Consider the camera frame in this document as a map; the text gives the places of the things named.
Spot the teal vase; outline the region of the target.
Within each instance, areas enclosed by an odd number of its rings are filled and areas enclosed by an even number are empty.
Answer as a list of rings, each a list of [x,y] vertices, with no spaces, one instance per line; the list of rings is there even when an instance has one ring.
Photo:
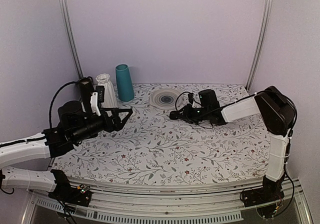
[[[117,65],[115,67],[115,76],[119,99],[123,102],[131,101],[135,94],[129,66],[125,63]]]

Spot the black earbud charging case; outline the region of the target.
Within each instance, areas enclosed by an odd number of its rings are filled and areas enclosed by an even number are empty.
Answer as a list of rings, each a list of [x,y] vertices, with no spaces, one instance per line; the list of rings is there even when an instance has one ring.
[[[178,117],[179,113],[177,111],[171,111],[169,113],[169,118],[171,120],[177,120],[179,117]]]

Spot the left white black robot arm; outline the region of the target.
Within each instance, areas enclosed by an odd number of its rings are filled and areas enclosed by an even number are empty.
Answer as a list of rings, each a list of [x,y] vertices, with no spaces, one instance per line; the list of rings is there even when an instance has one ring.
[[[67,154],[82,141],[100,132],[120,131],[133,114],[130,108],[98,108],[84,112],[79,101],[72,100],[58,109],[59,124],[33,136],[0,144],[0,186],[55,193],[63,200],[74,197],[74,189],[60,170],[31,171],[14,164],[35,159],[56,158]]]

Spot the black cylinder vase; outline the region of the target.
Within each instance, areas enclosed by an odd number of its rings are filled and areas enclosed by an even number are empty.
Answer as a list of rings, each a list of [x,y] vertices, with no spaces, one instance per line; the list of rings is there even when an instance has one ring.
[[[83,77],[78,80],[79,84],[79,90],[80,90],[80,96],[82,99],[83,107],[86,113],[89,113],[92,111],[91,109],[91,96],[94,92],[94,86],[93,86],[93,78],[91,76]]]

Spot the aluminium frame post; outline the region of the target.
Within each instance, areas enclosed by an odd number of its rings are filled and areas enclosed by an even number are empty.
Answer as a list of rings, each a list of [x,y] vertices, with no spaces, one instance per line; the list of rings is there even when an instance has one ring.
[[[69,9],[68,9],[68,2],[67,2],[67,0],[59,0],[59,5],[60,5],[60,9],[61,9],[62,19],[64,22],[64,27],[65,27],[71,55],[72,55],[73,62],[75,65],[75,70],[76,70],[78,78],[82,79],[84,77],[84,74],[83,74],[83,70],[82,70],[82,67],[80,64],[80,59],[79,59],[79,55],[77,52],[76,42],[75,42],[74,35],[73,35],[72,24],[71,24]]]
[[[272,5],[273,5],[273,0],[265,0],[264,1],[264,8],[263,8],[263,13],[262,13],[262,20],[261,20],[261,25],[260,25],[260,31],[258,35],[258,40],[256,44],[256,48],[254,51],[253,55],[253,60],[252,64],[249,70],[249,75],[246,81],[245,89],[250,92],[251,88],[253,86],[253,82],[257,73],[257,69],[259,66],[262,50],[263,50],[263,45],[265,41],[265,36],[267,33],[267,28],[268,28],[268,23],[270,20],[270,15],[272,11]]]

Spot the left aluminium frame post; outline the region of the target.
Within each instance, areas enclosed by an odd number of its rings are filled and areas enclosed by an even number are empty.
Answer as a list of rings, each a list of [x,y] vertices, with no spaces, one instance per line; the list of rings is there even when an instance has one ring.
[[[60,9],[61,9],[62,19],[64,22],[64,27],[65,27],[71,55],[72,55],[73,62],[75,65],[75,70],[76,70],[78,78],[82,79],[84,77],[84,74],[83,74],[83,70],[82,70],[82,67],[80,64],[80,59],[79,59],[79,55],[77,52],[76,42],[75,42],[74,35],[73,35],[72,24],[71,24],[69,9],[68,9],[68,2],[67,2],[67,0],[59,0],[59,5],[60,5]]]

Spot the right aluminium frame post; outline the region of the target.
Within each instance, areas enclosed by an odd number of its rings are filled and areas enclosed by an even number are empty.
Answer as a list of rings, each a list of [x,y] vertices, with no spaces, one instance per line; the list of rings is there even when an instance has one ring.
[[[258,40],[256,44],[256,48],[254,51],[253,55],[253,60],[252,64],[249,70],[249,75],[246,81],[245,89],[250,92],[251,88],[253,86],[253,82],[257,73],[257,69],[259,66],[262,50],[263,50],[263,45],[265,41],[265,36],[267,33],[267,28],[268,28],[268,23],[270,20],[270,15],[272,11],[272,5],[273,5],[273,0],[265,0],[264,1],[264,8],[263,8],[263,13],[262,13],[262,20],[261,20],[261,25],[260,25],[260,31],[258,35]]]

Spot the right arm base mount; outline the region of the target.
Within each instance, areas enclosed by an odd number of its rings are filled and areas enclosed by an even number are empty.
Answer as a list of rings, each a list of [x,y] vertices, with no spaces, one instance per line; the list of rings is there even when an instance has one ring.
[[[239,195],[245,207],[256,206],[256,211],[263,219],[274,218],[280,209],[285,195],[282,190],[272,194],[266,193],[264,188],[246,188]]]

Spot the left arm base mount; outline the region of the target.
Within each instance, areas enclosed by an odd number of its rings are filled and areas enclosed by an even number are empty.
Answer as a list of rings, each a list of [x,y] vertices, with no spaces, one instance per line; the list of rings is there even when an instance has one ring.
[[[88,207],[92,199],[90,187],[81,184],[71,187],[70,184],[57,184],[54,191],[48,193],[48,197],[62,203]]]

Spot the spiral patterned plate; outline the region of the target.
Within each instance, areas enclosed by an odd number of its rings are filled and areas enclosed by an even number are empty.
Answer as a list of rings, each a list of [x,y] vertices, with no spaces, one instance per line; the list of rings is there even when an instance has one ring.
[[[172,88],[161,88],[151,93],[149,103],[160,110],[175,110],[176,100],[182,94],[181,90]]]

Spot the white ribbed vase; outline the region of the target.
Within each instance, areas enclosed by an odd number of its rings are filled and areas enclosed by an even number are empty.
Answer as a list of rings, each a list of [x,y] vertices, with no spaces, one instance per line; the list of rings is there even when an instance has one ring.
[[[99,74],[96,77],[97,86],[104,87],[104,101],[101,103],[103,108],[118,108],[118,103],[115,95],[114,85],[111,82],[111,77],[107,73]]]

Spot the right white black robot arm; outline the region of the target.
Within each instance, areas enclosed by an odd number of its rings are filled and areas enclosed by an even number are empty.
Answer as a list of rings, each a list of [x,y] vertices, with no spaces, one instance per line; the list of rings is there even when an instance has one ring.
[[[262,202],[269,202],[278,194],[278,188],[287,175],[291,139],[298,118],[298,111],[292,100],[275,86],[224,106],[220,105],[212,89],[202,90],[198,96],[199,107],[193,107],[193,94],[188,93],[188,104],[171,111],[169,118],[196,125],[209,121],[212,125],[222,126],[253,115],[262,117],[269,133],[270,151],[267,171],[262,181],[263,187],[259,190],[258,197]]]

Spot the aluminium front rail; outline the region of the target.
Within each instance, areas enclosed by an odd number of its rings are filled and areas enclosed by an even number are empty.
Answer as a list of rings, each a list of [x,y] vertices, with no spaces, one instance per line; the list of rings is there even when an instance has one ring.
[[[282,183],[284,198],[245,206],[243,191],[260,188],[261,179],[230,183],[155,186],[90,182],[88,207],[60,205],[31,191],[24,224],[311,224],[298,179]]]

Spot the floral tablecloth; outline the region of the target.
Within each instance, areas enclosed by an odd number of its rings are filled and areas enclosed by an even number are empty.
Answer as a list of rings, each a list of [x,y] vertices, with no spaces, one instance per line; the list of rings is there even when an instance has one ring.
[[[215,91],[221,106],[246,99],[237,84],[135,84],[135,97],[119,102],[133,115],[118,132],[101,132],[53,161],[52,168],[78,182],[177,186],[244,181],[283,173],[285,151],[274,141],[262,118],[251,115],[221,126],[209,122],[192,125],[171,120],[169,111],[151,105],[155,91],[182,93],[179,106],[188,102],[187,92]]]

